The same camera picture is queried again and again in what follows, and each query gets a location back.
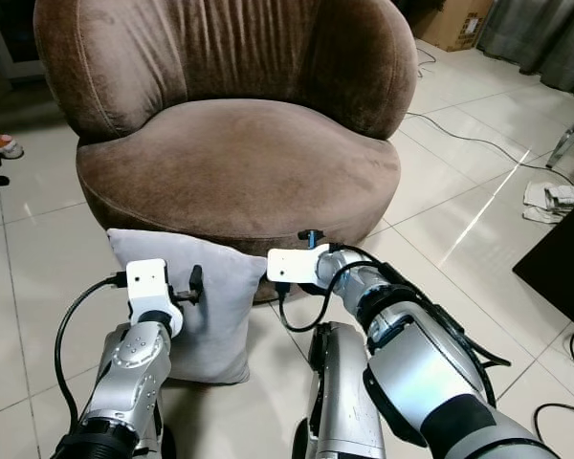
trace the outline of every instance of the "velvet upholstery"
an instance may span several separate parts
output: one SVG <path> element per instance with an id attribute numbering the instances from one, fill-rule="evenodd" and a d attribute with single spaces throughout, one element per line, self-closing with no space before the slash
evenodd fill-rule
<path id="1" fill-rule="evenodd" d="M 393 196 L 416 54 L 390 0 L 36 0 L 34 29 L 106 228 L 261 255 L 358 242 Z"/>

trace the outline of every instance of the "cardboard box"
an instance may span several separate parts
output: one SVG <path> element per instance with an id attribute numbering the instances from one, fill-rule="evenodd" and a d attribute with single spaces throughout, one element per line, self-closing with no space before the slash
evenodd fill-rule
<path id="1" fill-rule="evenodd" d="M 414 36 L 445 51 L 469 50 L 485 23 L 493 0 L 445 0 L 438 8 L 412 11 L 408 22 Z"/>

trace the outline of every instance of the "tile floor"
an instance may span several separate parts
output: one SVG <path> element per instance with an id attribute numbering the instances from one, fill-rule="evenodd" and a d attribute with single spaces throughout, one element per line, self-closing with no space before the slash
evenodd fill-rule
<path id="1" fill-rule="evenodd" d="M 477 51 L 447 54 L 419 46 L 438 62 L 424 66 L 412 112 L 544 165 L 574 120 L 574 98 Z M 0 458 L 45 459 L 67 425 L 52 367 L 56 326 L 70 301 L 117 264 L 77 183 L 77 138 L 47 89 L 29 85 L 0 96 L 0 129 L 26 147 L 24 158 L 5 163 L 11 185 L 0 190 Z M 364 247 L 513 362 L 491 370 L 508 415 L 531 428 L 537 404 L 574 404 L 574 365 L 565 342 L 574 325 L 511 271 L 549 231 L 521 218 L 525 185 L 562 180 L 515 167 L 493 147 L 445 136 L 418 118 L 407 117 L 391 140 L 402 160 L 402 182 Z M 574 151 L 558 169 L 574 178 Z M 287 310 L 293 322 L 303 323 L 319 306 L 316 298 L 296 296 Z M 95 377 L 103 336 L 125 315 L 123 292 L 107 291 L 74 317 L 63 357 L 80 404 Z M 353 322 L 337 301 L 328 316 Z M 310 334 L 289 336 L 275 304 L 254 308 L 249 382 L 167 391 L 182 457 L 289 457 L 305 413 L 310 373 L 302 353 L 309 341 Z M 548 444 L 574 459 L 574 416 L 546 413 L 541 426 Z M 387 457 L 431 457 L 389 433 L 386 445 Z"/>

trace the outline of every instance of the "gray pillow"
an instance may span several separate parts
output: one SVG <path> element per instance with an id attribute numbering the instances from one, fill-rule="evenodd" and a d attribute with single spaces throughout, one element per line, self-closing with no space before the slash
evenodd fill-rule
<path id="1" fill-rule="evenodd" d="M 183 330 L 172 341 L 170 377 L 199 383 L 246 381 L 249 312 L 266 258 L 183 234 L 132 229 L 107 233 L 124 268 L 130 261 L 163 258 L 175 292 L 188 290 L 193 266 L 202 266 L 204 292 L 196 306 L 185 303 Z"/>

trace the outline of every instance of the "armchair seat cushion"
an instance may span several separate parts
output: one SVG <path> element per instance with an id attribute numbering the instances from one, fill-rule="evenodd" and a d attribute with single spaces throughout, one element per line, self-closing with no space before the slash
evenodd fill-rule
<path id="1" fill-rule="evenodd" d="M 359 242 L 400 175 L 389 142 L 260 99 L 175 105 L 127 137 L 80 144 L 77 172 L 105 228 L 179 232 L 254 255 L 305 247 L 305 229 Z"/>

